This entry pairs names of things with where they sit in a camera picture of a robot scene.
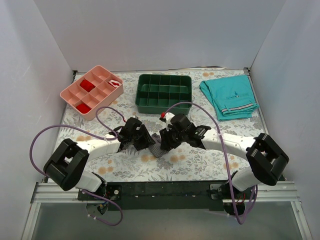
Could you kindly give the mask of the grey striped underwear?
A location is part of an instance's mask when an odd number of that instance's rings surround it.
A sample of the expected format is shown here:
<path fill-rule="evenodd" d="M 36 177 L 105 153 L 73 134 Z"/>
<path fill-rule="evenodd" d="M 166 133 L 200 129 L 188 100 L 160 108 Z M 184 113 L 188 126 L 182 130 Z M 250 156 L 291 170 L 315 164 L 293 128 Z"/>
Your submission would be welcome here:
<path fill-rule="evenodd" d="M 150 145 L 148 149 L 153 154 L 154 157 L 159 159 L 162 156 L 164 156 L 167 153 L 167 151 L 164 149 L 161 149 L 162 140 L 160 135 L 153 133 L 151 135 L 151 138 L 154 140 L 155 144 Z"/>

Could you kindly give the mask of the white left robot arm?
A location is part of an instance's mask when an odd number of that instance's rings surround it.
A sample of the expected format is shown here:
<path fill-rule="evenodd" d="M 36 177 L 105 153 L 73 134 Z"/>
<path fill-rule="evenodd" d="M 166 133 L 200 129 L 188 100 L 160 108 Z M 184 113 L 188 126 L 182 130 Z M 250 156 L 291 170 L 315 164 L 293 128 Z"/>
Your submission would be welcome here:
<path fill-rule="evenodd" d="M 64 139 L 43 167 L 44 173 L 64 191 L 72 188 L 89 191 L 95 200 L 106 196 L 106 181 L 94 172 L 85 171 L 87 162 L 115 154 L 128 146 L 137 151 L 155 144 L 146 126 L 137 118 L 129 118 L 101 139 L 73 141 Z"/>

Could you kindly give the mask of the teal shorts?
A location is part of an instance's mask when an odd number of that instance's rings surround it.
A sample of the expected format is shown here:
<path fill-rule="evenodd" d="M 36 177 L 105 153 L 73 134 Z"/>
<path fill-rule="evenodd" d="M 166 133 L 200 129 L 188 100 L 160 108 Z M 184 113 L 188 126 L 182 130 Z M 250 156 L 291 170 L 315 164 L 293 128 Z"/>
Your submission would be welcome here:
<path fill-rule="evenodd" d="M 204 80 L 199 88 L 214 107 L 219 121 L 251 118 L 259 108 L 246 75 Z"/>

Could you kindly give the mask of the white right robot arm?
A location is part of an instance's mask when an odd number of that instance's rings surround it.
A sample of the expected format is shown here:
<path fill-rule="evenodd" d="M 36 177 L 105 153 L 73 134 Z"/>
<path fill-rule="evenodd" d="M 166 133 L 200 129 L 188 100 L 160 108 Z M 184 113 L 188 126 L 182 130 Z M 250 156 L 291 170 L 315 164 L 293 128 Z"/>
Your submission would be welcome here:
<path fill-rule="evenodd" d="M 249 167 L 233 173 L 231 183 L 226 186 L 227 195 L 232 199 L 260 183 L 275 186 L 290 160 L 266 133 L 257 137 L 221 134 L 209 126 L 195 126 L 182 113 L 162 113 L 160 120 L 166 124 L 159 132 L 161 150 L 170 151 L 187 143 L 194 148 L 227 152 L 248 161 Z"/>

